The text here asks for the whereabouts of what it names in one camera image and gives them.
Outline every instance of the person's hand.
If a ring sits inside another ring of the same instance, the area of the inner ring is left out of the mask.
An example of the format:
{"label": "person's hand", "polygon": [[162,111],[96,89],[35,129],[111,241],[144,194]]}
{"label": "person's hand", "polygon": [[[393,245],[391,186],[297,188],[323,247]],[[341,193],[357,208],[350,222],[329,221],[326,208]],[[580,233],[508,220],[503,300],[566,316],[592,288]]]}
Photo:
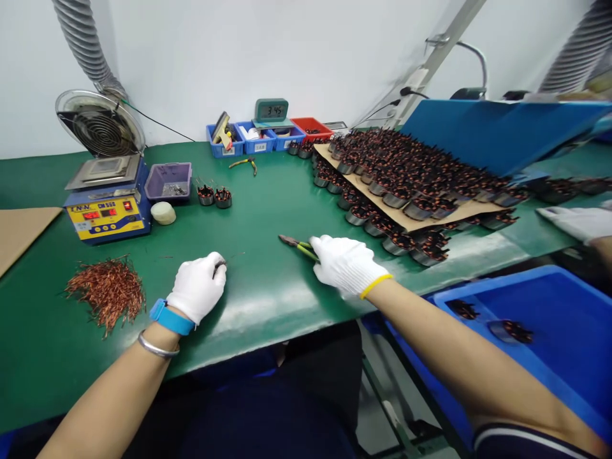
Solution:
{"label": "person's hand", "polygon": [[168,305],[183,312],[196,326],[200,325],[223,295],[226,271],[225,260],[216,252],[206,258],[186,261],[178,269],[174,288],[166,299]]}
{"label": "person's hand", "polygon": [[605,208],[545,207],[537,212],[586,245],[592,239],[612,236],[612,212]]}
{"label": "person's hand", "polygon": [[374,252],[363,242],[323,235],[310,238],[310,245],[321,260],[314,265],[317,278],[340,289],[343,298],[359,295],[363,299],[376,284],[393,277],[374,263]]}

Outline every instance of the blue watch strap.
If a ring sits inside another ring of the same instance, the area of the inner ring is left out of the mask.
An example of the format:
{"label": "blue watch strap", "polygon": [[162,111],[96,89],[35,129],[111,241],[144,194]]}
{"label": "blue watch strap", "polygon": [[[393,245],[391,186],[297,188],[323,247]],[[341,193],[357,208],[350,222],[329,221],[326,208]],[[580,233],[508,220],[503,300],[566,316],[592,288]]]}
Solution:
{"label": "blue watch strap", "polygon": [[149,314],[151,320],[158,322],[161,326],[179,335],[187,336],[196,324],[172,312],[166,307],[166,300],[158,299]]}

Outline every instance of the fan grille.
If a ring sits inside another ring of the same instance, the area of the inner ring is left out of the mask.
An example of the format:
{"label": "fan grille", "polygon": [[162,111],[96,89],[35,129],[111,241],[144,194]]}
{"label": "fan grille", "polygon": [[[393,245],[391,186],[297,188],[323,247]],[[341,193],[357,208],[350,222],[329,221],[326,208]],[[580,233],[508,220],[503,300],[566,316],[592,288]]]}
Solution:
{"label": "fan grille", "polygon": [[128,129],[109,110],[78,112],[72,124],[76,137],[94,154],[123,156],[136,153]]}

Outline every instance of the cardboard sheet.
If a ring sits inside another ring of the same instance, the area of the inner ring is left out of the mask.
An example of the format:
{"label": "cardboard sheet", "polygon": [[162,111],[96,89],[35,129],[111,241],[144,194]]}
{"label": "cardboard sheet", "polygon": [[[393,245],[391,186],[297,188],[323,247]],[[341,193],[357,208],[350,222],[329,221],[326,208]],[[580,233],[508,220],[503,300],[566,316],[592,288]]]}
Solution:
{"label": "cardboard sheet", "polygon": [[60,207],[0,210],[0,277],[61,211]]}
{"label": "cardboard sheet", "polygon": [[[328,144],[315,145],[315,149],[319,154],[328,161],[334,168],[338,167],[340,161],[332,159],[332,154],[328,150]],[[427,219],[423,221],[412,220],[410,217],[406,217],[402,212],[402,209],[394,209],[387,204],[383,203],[383,199],[380,196],[374,196],[368,191],[368,185],[361,181],[359,175],[350,174],[344,176],[355,188],[361,191],[366,198],[368,198],[372,204],[381,209],[385,214],[389,216],[398,225],[405,228],[408,232],[425,228],[426,226],[434,226],[439,224],[450,223],[457,220],[463,220],[464,218],[472,217],[474,215],[482,214],[483,212],[498,212],[499,210],[505,209],[497,204],[493,203],[479,203],[476,201],[469,201],[453,212],[448,217],[441,220]]]}

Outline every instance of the green table surface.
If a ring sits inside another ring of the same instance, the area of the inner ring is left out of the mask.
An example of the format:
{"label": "green table surface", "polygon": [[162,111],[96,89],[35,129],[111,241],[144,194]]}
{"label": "green table surface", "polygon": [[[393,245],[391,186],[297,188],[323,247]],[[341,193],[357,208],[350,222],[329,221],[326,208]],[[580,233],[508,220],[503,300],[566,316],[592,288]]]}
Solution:
{"label": "green table surface", "polygon": [[[610,175],[610,153],[590,145],[542,167],[558,175]],[[62,206],[64,186],[89,158],[83,152],[1,161],[0,208]],[[311,260],[282,244],[278,234],[362,240],[396,280],[419,294],[576,243],[536,216],[533,209],[541,204],[531,201],[520,206],[521,219],[511,227],[497,233],[475,228],[453,237],[449,259],[425,270],[389,255],[380,240],[349,225],[337,196],[313,185],[310,161],[286,153],[259,155],[254,178],[248,164],[229,170],[236,159],[214,159],[208,143],[152,147],[145,159],[149,166],[192,162],[194,177],[231,190],[233,206],[201,207],[192,193],[189,204],[176,207],[174,224],[155,224],[149,235],[94,247],[79,241],[62,213],[0,279],[0,432],[66,412],[149,322],[140,314],[102,340],[104,331],[89,321],[88,306],[62,293],[81,262],[129,254],[151,307],[171,291],[183,261],[210,251],[227,258],[225,294],[181,343],[168,371],[173,377],[372,310],[367,302],[346,303],[318,283]],[[571,204],[603,199],[577,198]]]}

